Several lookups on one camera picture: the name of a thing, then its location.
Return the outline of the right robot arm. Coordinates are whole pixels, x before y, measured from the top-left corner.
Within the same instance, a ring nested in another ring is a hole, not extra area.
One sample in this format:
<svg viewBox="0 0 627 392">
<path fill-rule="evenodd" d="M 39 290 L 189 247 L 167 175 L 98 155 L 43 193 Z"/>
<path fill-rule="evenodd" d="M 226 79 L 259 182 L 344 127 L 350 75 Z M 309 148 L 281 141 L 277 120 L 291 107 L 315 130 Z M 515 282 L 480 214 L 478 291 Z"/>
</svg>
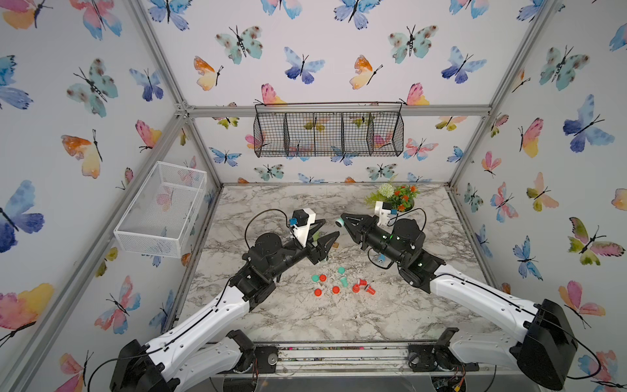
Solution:
<svg viewBox="0 0 627 392">
<path fill-rule="evenodd" d="M 444 297 L 498 326 L 499 333 L 452 333 L 447 349 L 459 362 L 518 369 L 549 390 L 562 390 L 580 344 L 563 308 L 505 294 L 463 274 L 423 248 L 426 235 L 415 220 L 398 219 L 391 231 L 379 216 L 344 213 L 336 225 L 362 250 L 397 266 L 410 286 Z"/>
</svg>

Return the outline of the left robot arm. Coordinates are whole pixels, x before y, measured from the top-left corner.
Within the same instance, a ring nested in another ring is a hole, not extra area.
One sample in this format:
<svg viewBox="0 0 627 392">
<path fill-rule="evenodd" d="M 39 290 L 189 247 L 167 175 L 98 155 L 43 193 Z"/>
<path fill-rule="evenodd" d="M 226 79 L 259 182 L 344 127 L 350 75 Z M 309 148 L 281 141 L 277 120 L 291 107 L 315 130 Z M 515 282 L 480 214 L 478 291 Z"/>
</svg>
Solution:
<svg viewBox="0 0 627 392">
<path fill-rule="evenodd" d="M 265 233 L 243 254 L 244 266 L 201 310 L 146 344 L 126 344 L 114 360 L 111 391 L 188 391 L 223 372 L 256 366 L 256 346 L 241 330 L 227 328 L 261 304 L 280 276 L 300 261 L 328 258 L 339 232 L 314 238 L 325 220 L 295 226 L 283 242 Z"/>
</svg>

